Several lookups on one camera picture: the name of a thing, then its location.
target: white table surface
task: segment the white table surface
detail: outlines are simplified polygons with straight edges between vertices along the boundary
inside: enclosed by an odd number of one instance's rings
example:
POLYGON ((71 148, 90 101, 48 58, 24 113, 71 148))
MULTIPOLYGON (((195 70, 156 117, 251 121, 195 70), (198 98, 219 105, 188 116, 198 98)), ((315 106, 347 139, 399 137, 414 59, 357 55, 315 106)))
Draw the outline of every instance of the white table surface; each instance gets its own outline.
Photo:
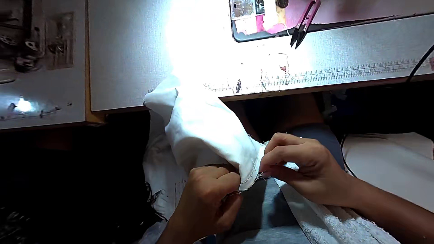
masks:
MULTIPOLYGON (((426 15, 309 33, 297 50, 290 36, 237 43, 229 11, 226 1, 89 0, 92 111, 142 106, 170 73, 219 97, 405 77, 434 42, 426 15)), ((425 63, 418 74, 432 72, 425 63)))

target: gray pants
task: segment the gray pants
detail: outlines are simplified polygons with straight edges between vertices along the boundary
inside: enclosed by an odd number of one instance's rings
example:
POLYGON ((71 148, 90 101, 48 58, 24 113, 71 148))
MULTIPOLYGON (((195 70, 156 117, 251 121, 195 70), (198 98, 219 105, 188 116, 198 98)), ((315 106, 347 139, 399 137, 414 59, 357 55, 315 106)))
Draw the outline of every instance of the gray pants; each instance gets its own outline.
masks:
MULTIPOLYGON (((329 149, 344 169, 339 142, 328 126, 303 125, 288 133, 317 139, 329 149)), ((243 204, 232 229, 217 235, 217 243, 310 243, 273 178, 258 179, 248 191, 242 194, 243 204)))

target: white towel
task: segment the white towel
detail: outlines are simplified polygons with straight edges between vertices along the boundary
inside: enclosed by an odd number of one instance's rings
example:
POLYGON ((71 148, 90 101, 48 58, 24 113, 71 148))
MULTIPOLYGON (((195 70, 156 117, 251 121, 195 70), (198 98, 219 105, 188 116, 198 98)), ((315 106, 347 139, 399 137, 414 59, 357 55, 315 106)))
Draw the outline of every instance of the white towel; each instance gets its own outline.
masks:
MULTIPOLYGON (((294 163, 285 165, 298 170, 294 163)), ((349 208, 313 203, 287 183, 275 179, 289 208, 310 242, 315 244, 397 244, 389 233, 349 208)))

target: wooden edge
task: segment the wooden edge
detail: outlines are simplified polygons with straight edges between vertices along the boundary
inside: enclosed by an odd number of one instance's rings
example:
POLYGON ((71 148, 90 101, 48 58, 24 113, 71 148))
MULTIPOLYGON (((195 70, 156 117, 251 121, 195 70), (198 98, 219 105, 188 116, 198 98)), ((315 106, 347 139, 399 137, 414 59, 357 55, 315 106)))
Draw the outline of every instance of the wooden edge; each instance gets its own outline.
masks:
POLYGON ((85 121, 103 123, 104 113, 92 113, 90 104, 89 1, 85 1, 85 121))
MULTIPOLYGON (((415 76, 412 82, 425 81, 430 79, 434 79, 434 74, 415 76)), ((300 89, 290 89, 290 90, 282 90, 282 91, 270 91, 270 92, 262 92, 262 93, 243 94, 237 96, 227 96, 227 97, 220 97, 220 100, 222 102, 231 102, 231 101, 264 98, 264 97, 310 93, 310 92, 324 92, 324 91, 351 89, 351 88, 367 87, 367 86, 392 85, 392 84, 404 83, 406 80, 407 77, 379 79, 379 80, 371 80, 371 81, 358 81, 358 82, 350 82, 350 83, 343 83, 337 85, 315 86, 315 87, 307 87, 307 88, 300 88, 300 89)))
POLYGON ((56 129, 56 128, 65 128, 65 127, 75 127, 75 126, 83 126, 83 125, 94 125, 93 122, 74 122, 74 123, 66 123, 66 124, 55 124, 55 125, 38 125, 38 126, 29 126, 29 127, 20 127, 20 128, 11 128, 11 129, 2 129, 1 133, 9 133, 9 132, 24 132, 24 131, 34 131, 34 130, 44 130, 44 129, 56 129))
POLYGON ((119 108, 119 109, 108 109, 101 111, 93 111, 94 114, 114 114, 114 113, 127 113, 127 112, 139 112, 149 110, 145 105, 135 106, 135 107, 127 107, 127 108, 119 108))

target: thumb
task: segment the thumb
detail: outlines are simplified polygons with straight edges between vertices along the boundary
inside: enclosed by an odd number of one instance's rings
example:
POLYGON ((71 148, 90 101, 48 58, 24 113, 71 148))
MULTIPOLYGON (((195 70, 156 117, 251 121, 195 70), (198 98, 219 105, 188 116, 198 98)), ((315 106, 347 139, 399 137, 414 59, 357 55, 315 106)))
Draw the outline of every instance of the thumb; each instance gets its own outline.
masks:
POLYGON ((224 203, 221 205, 220 209, 223 212, 221 217, 217 220, 217 227, 220 231, 229 230, 232 226, 235 218, 237 217, 238 210, 243 202, 243 196, 237 193, 229 195, 224 203))
POLYGON ((270 168, 265 171, 263 175, 272 176, 290 185, 292 185, 295 181, 304 179, 303 174, 281 165, 270 166, 270 168))

